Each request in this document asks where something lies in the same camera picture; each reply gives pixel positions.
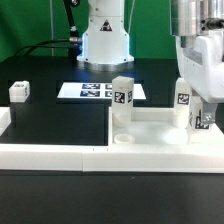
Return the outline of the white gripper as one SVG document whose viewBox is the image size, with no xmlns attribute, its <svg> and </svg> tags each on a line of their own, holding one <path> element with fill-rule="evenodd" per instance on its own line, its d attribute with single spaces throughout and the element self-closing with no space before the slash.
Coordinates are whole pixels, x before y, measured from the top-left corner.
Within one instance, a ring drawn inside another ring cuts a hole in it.
<svg viewBox="0 0 224 224">
<path fill-rule="evenodd" d="M 201 122 L 213 124 L 216 103 L 224 103 L 224 31 L 197 36 L 192 48 L 182 48 L 177 37 L 176 53 L 180 76 L 207 101 L 202 103 Z"/>
</svg>

